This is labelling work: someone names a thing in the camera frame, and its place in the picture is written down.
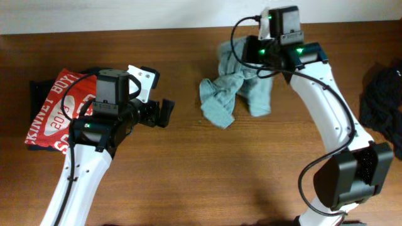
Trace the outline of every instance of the gray cloth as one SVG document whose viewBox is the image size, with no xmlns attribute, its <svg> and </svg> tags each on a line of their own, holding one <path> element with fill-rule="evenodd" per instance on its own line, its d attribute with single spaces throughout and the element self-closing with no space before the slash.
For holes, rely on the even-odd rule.
<svg viewBox="0 0 402 226">
<path fill-rule="evenodd" d="M 234 48 L 239 57 L 242 55 L 245 42 L 246 38 L 234 41 Z M 219 77 L 214 82 L 204 79 L 200 84 L 201 109 L 204 116 L 223 129 L 231 125 L 234 121 L 232 112 L 236 94 L 247 99 L 252 116 L 270 114 L 273 78 L 260 79 L 257 77 L 257 70 L 241 65 L 232 54 L 230 42 L 221 44 L 218 57 Z M 271 73 L 261 71 L 259 75 Z"/>
</svg>

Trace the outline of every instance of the cable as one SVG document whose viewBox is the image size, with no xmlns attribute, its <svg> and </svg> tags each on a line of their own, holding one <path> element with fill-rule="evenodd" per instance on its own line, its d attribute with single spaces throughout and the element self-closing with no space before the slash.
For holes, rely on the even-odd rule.
<svg viewBox="0 0 402 226">
<path fill-rule="evenodd" d="M 64 115 L 64 117 L 66 117 L 66 119 L 68 119 L 68 120 L 70 120 L 70 121 L 72 120 L 72 119 L 67 115 L 67 113 L 66 113 L 65 110 L 64 110 L 64 100 L 65 100 L 65 97 L 67 96 L 68 91 L 70 91 L 70 89 L 71 89 L 75 84 L 79 83 L 81 80 L 86 79 L 86 78 L 88 78 L 88 77 L 90 77 L 90 76 L 92 76 L 92 75 L 95 75 L 95 74 L 94 74 L 94 73 L 90 73 L 90 74 L 88 74 L 88 75 L 84 75 L 83 77 L 80 77 L 80 78 L 77 79 L 75 82 L 73 82 L 73 83 L 67 88 L 67 90 L 65 91 L 65 93 L 63 94 L 62 103 L 61 103 L 61 109 L 62 109 L 63 115 Z M 71 187 L 73 186 L 73 182 L 74 182 L 75 155 L 74 155 L 74 143 L 71 141 L 71 139 L 69 139 L 68 145 L 70 146 L 70 158 L 71 158 L 70 176 L 67 178 L 67 180 L 68 180 L 67 189 L 66 189 L 66 191 L 65 191 L 65 195 L 64 195 L 63 202 L 62 202 L 62 206 L 60 207 L 60 210 L 58 211 L 57 218 L 56 218 L 56 221 L 55 221 L 54 226 L 57 226 L 57 225 L 60 223 L 60 220 L 62 219 L 63 212 L 64 212 L 65 206 L 66 206 L 66 204 L 67 204 L 67 201 L 68 201 L 68 197 L 70 196 Z"/>
<path fill-rule="evenodd" d="M 241 63 L 241 64 L 244 65 L 245 67 L 248 67 L 248 68 L 252 68 L 252 69 L 257 70 L 257 71 L 258 71 L 258 72 L 257 72 L 257 76 L 258 76 L 259 78 L 270 78 L 270 77 L 274 77 L 275 75 L 277 75 L 277 74 L 279 74 L 279 73 L 288 73 L 288 74 L 296 75 L 296 76 L 299 76 L 299 77 L 302 77 L 302 78 L 305 78 L 305 79 L 309 79 L 309 80 L 311 80 L 311 81 L 314 81 L 314 82 L 320 84 L 320 85 L 323 87 L 324 90 L 328 90 L 328 91 L 337 99 L 337 101 L 339 102 L 339 104 L 341 105 L 341 107 L 344 109 L 344 111 L 345 111 L 345 113 L 346 113 L 346 116 L 347 116 L 348 121 L 349 121 L 349 124 L 350 124 L 350 130 L 351 130 L 351 132 L 350 132 L 350 134 L 349 134 L 349 140 L 348 140 L 345 144 L 341 145 L 341 147 L 337 148 L 336 150 L 334 150 L 334 151 L 332 151 L 332 152 L 330 152 L 330 153 L 327 153 L 327 154 L 321 156 L 320 158 L 318 158 L 318 159 L 312 161 L 310 164 L 308 164 L 306 167 L 304 167 L 304 169 L 301 171 L 301 173 L 300 173 L 300 175 L 299 175 L 299 178 L 298 178 L 298 189 L 299 189 L 300 196 L 301 196 L 301 198 L 303 199 L 303 201 L 306 203 L 306 205 L 307 205 L 310 209 L 312 209 L 314 212 L 316 212 L 316 213 L 318 213 L 318 214 L 320 214 L 320 215 L 326 216 L 326 217 L 336 217 L 336 216 L 340 216 L 340 215 L 344 217 L 345 215 L 347 215 L 347 213 L 346 213 L 346 212 L 343 212 L 343 211 L 337 212 L 337 213 L 325 213 L 325 212 L 320 211 L 320 210 L 318 210 L 317 208 L 313 207 L 313 205 L 310 204 L 310 202 L 307 200 L 306 196 L 304 195 L 303 187 L 302 187 L 302 181 L 303 181 L 303 177 L 304 177 L 305 173 L 306 173 L 310 168 L 312 168 L 313 166 L 315 166 L 315 165 L 318 164 L 319 162 L 321 162 L 321 161 L 323 161 L 323 160 L 325 160 L 325 159 L 331 158 L 332 156 L 334 156 L 334 155 L 336 155 L 336 154 L 342 152 L 343 150 L 345 150 L 345 149 L 352 143 L 352 141 L 353 141 L 353 139 L 354 139 L 354 137 L 355 137 L 355 134 L 356 134 L 356 127 L 355 127 L 355 124 L 354 124 L 354 121 L 353 121 L 352 114 L 350 113 L 349 108 L 347 107 L 346 103 L 342 100 L 342 97 L 341 97 L 336 91 L 334 91 L 329 85 L 323 83 L 322 81 L 320 81 L 320 80 L 318 80 L 318 79 L 316 79 L 316 78 L 313 78 L 313 77 L 311 77 L 311 76 L 305 75 L 304 73 L 300 73 L 300 72 L 292 72 L 292 71 L 289 71 L 289 70 L 277 69 L 277 68 L 274 68 L 274 67 L 257 67 L 257 66 L 250 65 L 250 64 L 248 64 L 248 63 L 243 62 L 243 61 L 238 57 L 238 55 L 236 54 L 236 52 L 235 52 L 235 50 L 234 50 L 233 36 L 234 36 L 234 32 L 235 32 L 237 26 L 238 26 L 241 22 L 243 22 L 243 21 L 245 21 L 245 20 L 247 20 L 247 19 L 253 19 L 253 20 L 255 20 L 255 21 L 259 21 L 259 20 L 261 19 L 261 16 L 249 16 L 249 17 L 242 18 L 241 20 L 239 20 L 239 21 L 233 26 L 232 33 L 231 33 L 231 48 L 232 48 L 232 52 L 233 52 L 234 58 L 235 58 L 239 63 Z M 274 71 L 274 72 L 273 72 L 272 74 L 270 74 L 270 75 L 266 75 L 266 76 L 262 76 L 262 77 L 261 77 L 261 76 L 258 75 L 259 71 L 261 71 L 261 70 L 268 70 L 268 71 Z"/>
</svg>

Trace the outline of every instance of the white wall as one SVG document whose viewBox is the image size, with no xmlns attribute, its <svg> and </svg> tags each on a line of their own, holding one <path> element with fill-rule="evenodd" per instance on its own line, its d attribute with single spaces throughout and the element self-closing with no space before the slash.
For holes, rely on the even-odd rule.
<svg viewBox="0 0 402 226">
<path fill-rule="evenodd" d="M 232 26 L 288 5 L 299 6 L 302 23 L 402 17 L 402 0 L 0 0 L 0 33 Z"/>
</svg>

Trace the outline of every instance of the wood surface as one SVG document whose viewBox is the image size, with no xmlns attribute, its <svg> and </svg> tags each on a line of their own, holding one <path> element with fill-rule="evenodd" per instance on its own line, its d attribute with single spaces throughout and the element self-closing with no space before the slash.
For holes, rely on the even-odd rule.
<svg viewBox="0 0 402 226">
<path fill-rule="evenodd" d="M 363 83 L 402 56 L 402 22 L 304 24 L 306 42 L 326 51 L 354 114 Z M 217 47 L 231 28 L 105 31 L 0 36 L 0 224 L 39 225 L 64 155 L 28 151 L 29 80 L 62 68 L 159 70 L 151 98 L 176 101 L 170 125 L 135 127 L 119 147 L 92 203 L 87 225 L 240 225 L 293 220 L 307 207 L 297 190 L 302 168 L 324 154 L 306 107 L 283 77 L 274 81 L 272 114 L 251 117 L 237 99 L 226 130 L 200 110 L 198 85 L 217 74 Z M 256 34 L 242 27 L 237 36 Z M 377 142 L 384 139 L 369 132 Z M 304 182 L 313 198 L 312 175 Z M 402 163 L 394 160 L 382 193 L 350 213 L 369 225 L 401 225 Z"/>
</svg>

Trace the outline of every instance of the green light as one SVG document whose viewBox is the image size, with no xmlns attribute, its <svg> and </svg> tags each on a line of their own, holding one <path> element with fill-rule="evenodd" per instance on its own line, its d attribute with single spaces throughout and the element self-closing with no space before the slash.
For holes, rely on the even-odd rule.
<svg viewBox="0 0 402 226">
<path fill-rule="evenodd" d="M 296 49 L 296 51 L 297 51 L 299 54 L 303 53 L 303 50 L 304 50 L 303 48 L 297 48 L 297 49 Z"/>
</svg>

